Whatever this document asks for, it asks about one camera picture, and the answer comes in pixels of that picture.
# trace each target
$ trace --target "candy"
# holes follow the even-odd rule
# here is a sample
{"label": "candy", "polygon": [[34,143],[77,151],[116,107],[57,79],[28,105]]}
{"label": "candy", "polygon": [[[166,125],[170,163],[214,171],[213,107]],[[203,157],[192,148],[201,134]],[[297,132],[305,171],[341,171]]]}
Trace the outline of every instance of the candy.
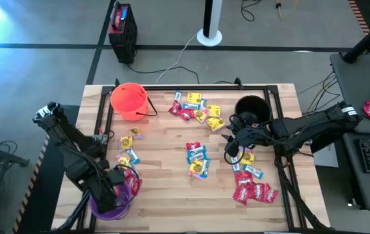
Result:
{"label": "candy", "polygon": [[207,123],[211,127],[212,132],[218,131],[225,126],[224,120],[221,118],[209,118]]}
{"label": "candy", "polygon": [[[237,161],[237,157],[231,157],[231,163],[236,163]],[[234,170],[234,172],[239,172],[239,163],[233,164],[232,170]]]}
{"label": "candy", "polygon": [[130,159],[131,161],[134,163],[134,164],[137,164],[140,162],[140,159],[139,157],[137,156],[137,154],[135,154],[134,150],[133,149],[127,149],[126,150],[128,155],[130,156]]}
{"label": "candy", "polygon": [[176,94],[174,95],[174,100],[179,103],[181,97],[182,97],[182,92],[176,91]]}
{"label": "candy", "polygon": [[143,136],[140,134],[139,127],[135,127],[129,130],[129,135],[133,137],[134,140],[142,139]]}
{"label": "candy", "polygon": [[131,193],[136,196],[139,193],[139,188],[141,187],[142,180],[140,179],[139,181],[131,170],[127,171],[125,180],[131,189]]}
{"label": "candy", "polygon": [[264,202],[265,200],[265,189],[266,186],[263,183],[256,183],[253,189],[250,191],[248,198],[254,199],[259,202]]}
{"label": "candy", "polygon": [[132,136],[123,136],[118,140],[118,147],[120,152],[125,151],[133,147],[133,137]]}
{"label": "candy", "polygon": [[251,174],[258,177],[258,179],[261,179],[263,177],[263,172],[260,172],[259,170],[255,169],[254,167],[250,165],[244,165],[244,170],[247,172],[250,172]]}
{"label": "candy", "polygon": [[254,149],[239,147],[239,157],[243,157],[241,159],[241,164],[251,165],[254,162]]}
{"label": "candy", "polygon": [[269,192],[265,196],[265,203],[273,203],[278,194],[278,190],[269,189]]}
{"label": "candy", "polygon": [[199,174],[200,175],[202,173],[202,166],[203,165],[204,164],[201,161],[193,161],[189,171],[194,173],[194,174]]}
{"label": "candy", "polygon": [[202,174],[200,175],[201,177],[208,177],[209,164],[211,164],[211,159],[204,159],[204,164],[202,165]]}
{"label": "candy", "polygon": [[202,124],[208,117],[209,110],[194,110],[193,113],[195,113],[196,120],[198,120]]}
{"label": "candy", "polygon": [[178,101],[173,102],[173,107],[169,109],[169,112],[173,115],[180,115],[180,112],[182,111],[182,106]]}
{"label": "candy", "polygon": [[195,118],[195,114],[193,113],[193,110],[189,110],[189,109],[182,109],[179,116],[187,121],[189,121],[191,118]]}
{"label": "candy", "polygon": [[238,185],[232,198],[237,202],[247,205],[248,195],[251,193],[251,190],[252,187],[248,184]]}
{"label": "candy", "polygon": [[200,147],[200,143],[199,142],[195,142],[195,143],[186,143],[186,148],[187,150],[193,150],[195,148],[199,148]]}
{"label": "candy", "polygon": [[207,100],[206,99],[204,99],[204,98],[201,99],[200,107],[201,107],[201,109],[202,109],[202,107],[206,109],[206,107],[207,107]]}
{"label": "candy", "polygon": [[216,105],[208,105],[209,117],[219,117],[221,115],[221,107]]}
{"label": "candy", "polygon": [[245,183],[253,183],[252,174],[247,171],[236,172],[235,173],[235,183],[238,185],[243,185]]}
{"label": "candy", "polygon": [[201,99],[202,99],[202,94],[199,94],[199,93],[192,93],[192,92],[189,92],[187,94],[187,101],[189,103],[196,103],[196,104],[199,104],[201,102]]}
{"label": "candy", "polygon": [[206,159],[205,152],[200,152],[196,155],[193,155],[192,157],[188,157],[187,158],[187,163],[191,164],[195,160],[202,160],[202,159]]}
{"label": "candy", "polygon": [[199,148],[194,148],[194,149],[188,150],[187,156],[191,157],[193,155],[196,155],[196,154],[199,154],[199,153],[202,153],[202,152],[206,152],[206,147],[205,146],[201,146]]}
{"label": "candy", "polygon": [[191,110],[199,110],[200,105],[194,103],[184,103],[182,104],[182,109],[191,109]]}

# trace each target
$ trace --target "white base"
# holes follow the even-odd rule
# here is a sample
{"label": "white base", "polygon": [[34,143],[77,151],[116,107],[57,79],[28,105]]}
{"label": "white base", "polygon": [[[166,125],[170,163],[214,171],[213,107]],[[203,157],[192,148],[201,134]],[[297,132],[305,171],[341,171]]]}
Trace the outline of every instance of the white base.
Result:
{"label": "white base", "polygon": [[216,46],[219,43],[221,43],[222,33],[218,30],[217,35],[214,38],[207,38],[204,35],[204,30],[201,29],[201,30],[199,30],[198,35],[196,36],[196,38],[198,39],[199,43],[201,43],[202,45],[212,47],[212,46]]}

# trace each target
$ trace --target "wrapped candy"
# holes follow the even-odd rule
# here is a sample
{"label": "wrapped candy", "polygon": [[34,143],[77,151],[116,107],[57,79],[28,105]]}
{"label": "wrapped candy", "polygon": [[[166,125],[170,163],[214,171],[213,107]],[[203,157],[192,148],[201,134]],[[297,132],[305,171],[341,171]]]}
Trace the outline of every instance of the wrapped candy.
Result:
{"label": "wrapped candy", "polygon": [[173,102],[173,107],[169,109],[169,112],[173,115],[180,115],[180,112],[182,111],[182,106],[178,101]]}

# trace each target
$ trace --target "wooden table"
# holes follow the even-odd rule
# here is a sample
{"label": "wooden table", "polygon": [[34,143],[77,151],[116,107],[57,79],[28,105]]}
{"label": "wooden table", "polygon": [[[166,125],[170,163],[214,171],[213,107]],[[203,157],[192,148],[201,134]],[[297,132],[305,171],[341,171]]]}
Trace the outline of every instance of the wooden table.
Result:
{"label": "wooden table", "polygon": [[[76,127],[86,135],[93,135],[96,122],[100,85],[86,86]],[[280,101],[285,117],[301,116],[295,86],[278,84]],[[233,114],[237,100],[243,96],[256,95],[263,97],[257,90],[207,90],[198,91],[209,104],[220,105],[221,116],[229,124],[228,116]],[[149,98],[159,111],[157,117],[145,117],[137,122],[128,122],[118,113],[112,116],[111,129],[115,132],[114,139],[126,135],[128,129],[138,126],[144,138],[134,141],[133,149],[141,158],[137,170],[143,180],[139,195],[134,199],[128,215],[122,220],[97,220],[97,232],[216,232],[216,231],[285,231],[284,205],[281,192],[272,204],[249,200],[244,206],[232,199],[235,181],[231,166],[223,159],[225,139],[221,134],[230,134],[230,130],[221,129],[212,133],[206,123],[196,120],[186,122],[178,116],[171,115],[168,110],[174,100],[174,91],[148,91]],[[182,102],[187,91],[183,92]],[[276,105],[271,96],[274,116]],[[106,122],[107,107],[103,117]],[[207,148],[207,156],[211,158],[209,176],[205,181],[189,177],[189,165],[186,161],[186,142],[199,141]],[[280,190],[277,169],[273,163],[272,147],[255,148],[254,166],[264,173],[263,179],[255,178],[255,182],[267,182],[274,189]],[[301,151],[310,153],[309,147]],[[118,155],[115,140],[109,142],[107,159],[110,164]],[[328,216],[321,188],[317,178],[313,158],[296,155],[293,158],[297,173],[300,193],[303,200],[325,225],[329,226]],[[81,192],[66,178],[62,183],[60,196],[55,211],[53,227],[59,227],[73,211],[81,199]],[[298,217],[295,204],[291,200],[291,209],[295,225]]]}

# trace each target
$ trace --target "red candy bag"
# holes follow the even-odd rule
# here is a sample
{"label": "red candy bag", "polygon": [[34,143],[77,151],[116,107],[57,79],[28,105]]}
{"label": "red candy bag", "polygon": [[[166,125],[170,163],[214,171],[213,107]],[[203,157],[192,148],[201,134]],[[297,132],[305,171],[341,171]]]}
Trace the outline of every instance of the red candy bag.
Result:
{"label": "red candy bag", "polygon": [[180,112],[180,117],[189,121],[191,118],[195,118],[195,113],[191,109],[182,109]]}
{"label": "red candy bag", "polygon": [[139,186],[141,186],[142,180],[140,179],[140,181],[138,181],[135,174],[131,172],[131,170],[128,170],[126,174],[126,183],[130,187],[131,193],[136,196],[137,193],[139,193]]}
{"label": "red candy bag", "polygon": [[180,105],[178,101],[175,100],[173,102],[173,107],[169,109],[169,112],[172,113],[173,115],[180,115],[181,111],[182,111],[182,106]]}
{"label": "red candy bag", "polygon": [[274,189],[270,188],[269,191],[267,192],[266,196],[265,196],[264,202],[265,203],[273,203],[274,200],[277,197],[277,194],[278,194],[278,190],[274,190]]}
{"label": "red candy bag", "polygon": [[251,193],[252,186],[249,184],[238,185],[232,198],[244,205],[247,205],[248,195]]}
{"label": "red candy bag", "polygon": [[251,190],[250,194],[248,195],[248,198],[254,199],[259,202],[265,201],[265,189],[266,185],[263,183],[256,183],[254,185],[254,188]]}
{"label": "red candy bag", "polygon": [[199,148],[200,147],[200,143],[199,142],[195,142],[195,143],[186,143],[186,148],[187,150],[193,150],[193,149],[196,149],[196,148]]}
{"label": "red candy bag", "polygon": [[236,172],[235,173],[235,183],[238,185],[243,185],[247,183],[253,183],[252,174],[247,171]]}

